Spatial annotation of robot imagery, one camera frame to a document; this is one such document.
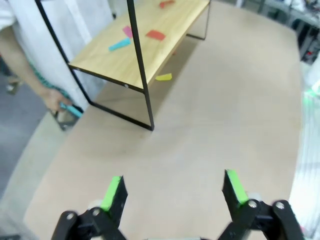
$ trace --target pink paper piece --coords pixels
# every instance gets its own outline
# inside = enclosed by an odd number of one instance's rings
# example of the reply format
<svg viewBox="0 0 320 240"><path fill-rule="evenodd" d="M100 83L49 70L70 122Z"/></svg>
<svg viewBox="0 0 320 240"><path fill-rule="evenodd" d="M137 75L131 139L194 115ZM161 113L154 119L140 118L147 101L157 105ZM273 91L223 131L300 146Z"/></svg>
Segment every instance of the pink paper piece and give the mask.
<svg viewBox="0 0 320 240"><path fill-rule="evenodd" d="M128 37L128 38L132 38L132 31L131 31L131 27L129 26L125 26L123 29L122 29L125 33L125 35Z"/></svg>

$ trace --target shelf board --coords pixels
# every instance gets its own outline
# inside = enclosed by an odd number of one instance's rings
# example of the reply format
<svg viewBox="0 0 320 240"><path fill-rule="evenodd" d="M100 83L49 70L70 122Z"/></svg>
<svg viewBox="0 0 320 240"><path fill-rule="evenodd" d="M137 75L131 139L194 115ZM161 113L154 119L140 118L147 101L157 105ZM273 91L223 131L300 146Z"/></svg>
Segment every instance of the shelf board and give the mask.
<svg viewBox="0 0 320 240"><path fill-rule="evenodd" d="M136 3L135 13L139 39L148 84L167 62L188 29L209 4L209 0L175 0L160 8L161 0L144 0ZM83 72L95 73L142 89L138 60L133 39L131 44L114 51L108 47L125 39L125 26L130 26L128 12L102 30L69 63ZM163 41L146 34L157 30L166 35Z"/></svg>

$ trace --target orange paper piece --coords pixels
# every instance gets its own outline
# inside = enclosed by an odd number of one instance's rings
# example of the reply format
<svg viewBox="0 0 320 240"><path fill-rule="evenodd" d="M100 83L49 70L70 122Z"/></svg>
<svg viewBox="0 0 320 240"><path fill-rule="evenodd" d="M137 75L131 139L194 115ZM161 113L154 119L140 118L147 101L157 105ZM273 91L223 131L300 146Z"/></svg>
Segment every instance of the orange paper piece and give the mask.
<svg viewBox="0 0 320 240"><path fill-rule="evenodd" d="M159 41L162 41L165 39L166 35L164 35L162 32L151 30L146 34L147 37L157 39Z"/></svg>
<svg viewBox="0 0 320 240"><path fill-rule="evenodd" d="M162 1L160 2L159 6L160 8L164 9L166 5L173 4L175 2L176 2L175 0Z"/></svg>

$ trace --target black metal frame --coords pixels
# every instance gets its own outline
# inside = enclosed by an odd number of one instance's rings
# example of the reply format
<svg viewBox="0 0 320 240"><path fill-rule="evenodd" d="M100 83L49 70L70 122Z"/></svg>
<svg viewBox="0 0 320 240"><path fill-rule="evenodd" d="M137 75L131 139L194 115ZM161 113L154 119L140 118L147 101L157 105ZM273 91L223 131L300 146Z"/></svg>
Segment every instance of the black metal frame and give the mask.
<svg viewBox="0 0 320 240"><path fill-rule="evenodd" d="M44 1L44 0L35 0L35 3L39 9L39 12L53 38L53 41L55 43L55 45L57 46L65 64L68 66L74 80L76 81L77 85L79 86L81 92L83 93L85 99L88 101L88 103L98 109L101 109L105 112L108 112L110 114L113 114L121 119L124 119L124 120L127 120L133 124L136 124L142 128L145 128L147 130L150 130L150 131L153 131L155 129L155 123L154 123L154 117L153 117L153 113L152 113L152 107L151 107L151 101L150 101L150 95L149 95L149 89L148 89L148 83L147 83L147 78L146 78L146 73L145 73L145 66L144 66L144 60L143 60L143 56L142 56L142 51L141 51L141 45L140 45L140 39L139 39L139 32L138 32L138 26L137 26L137 19L136 19L136 11L135 11L135 4L134 4L134 0L126 0L126 3L127 3L127 7L128 7L128 13L129 13L129 19L130 19L130 25L131 25L131 29L132 29L132 36L133 36L133 42L134 42L134 48L135 48L135 53L136 53L136 58L137 58L137 61L138 61L138 66L139 66L139 71L140 71L140 75L141 75L141 80L142 80L142 86L143 86L143 89L139 88L139 87L136 87L136 86L133 86L133 85L130 85L130 84L126 84L125 82L122 82L122 81L119 81L119 80L116 80L116 79L113 79L113 78L110 78L110 77L106 77L106 76L103 76L103 75L100 75L100 74L97 74L95 72L91 72L91 71L88 71L88 70L85 70L85 69L81 69L79 67L73 67L73 66L70 66L69 65L69 60L68 60L68 57L65 53L65 51L63 50L61 44L60 44L60 41L48 19L48 16L46 14L46 11L44 10L44 7L41 3L41 1ZM199 37L199 36L195 36L195 35L192 35L192 34L187 34L188 37L191 37L191 38L195 38L195 39L198 39L198 40L205 40L206 37L207 37L207 31L208 31L208 24L209 24L209 16L210 16L210 6L211 6L211 1L209 1L209 5L208 5L208 14L207 14L207 20L206 20L206 26L205 26L205 35L204 37ZM77 77L77 75L75 74L75 70L78 70L80 72L83 72L83 73L86 73L86 74L89 74L89 75L92 75L92 76L95 76L95 77L98 77L100 79L103 79L103 80L106 80L106 81L109 81L109 82L112 82L114 84L117 84L117 85L120 85L120 86L123 86L125 88L129 88L129 89L132 89L134 91L137 91L137 92L140 92L142 94L144 94L144 97L145 97L145 103L146 103L146 107L147 107L147 111L148 111L148 115L149 115L149 120L150 120L150 125L144 123L144 122L141 122L139 120L136 120L132 117L129 117L127 115L124 115L120 112L117 112L113 109L110 109L106 106L103 106L99 103L96 103L94 101L92 101L90 99L90 97L88 96L86 90L84 89L84 87L82 86L79 78Z"/></svg>

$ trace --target screw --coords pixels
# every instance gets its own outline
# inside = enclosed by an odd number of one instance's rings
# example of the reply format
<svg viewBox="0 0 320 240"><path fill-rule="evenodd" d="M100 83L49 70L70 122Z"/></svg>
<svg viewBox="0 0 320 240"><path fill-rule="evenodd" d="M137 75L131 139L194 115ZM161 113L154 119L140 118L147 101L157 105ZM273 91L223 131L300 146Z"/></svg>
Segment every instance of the screw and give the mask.
<svg viewBox="0 0 320 240"><path fill-rule="evenodd" d="M282 202L279 202L279 201L275 204L275 206L276 206L278 209L284 209L284 208L285 208L285 205L284 205Z"/></svg>
<svg viewBox="0 0 320 240"><path fill-rule="evenodd" d="M251 207L251 208L256 208L257 207L257 204L256 204L256 202L255 201L249 201L249 206Z"/></svg>
<svg viewBox="0 0 320 240"><path fill-rule="evenodd" d="M93 211L93 216L97 216L99 213L100 213L100 210L96 209L96 210Z"/></svg>
<svg viewBox="0 0 320 240"><path fill-rule="evenodd" d="M66 219L70 220L74 217L74 214L73 213L69 213L67 216L66 216Z"/></svg>

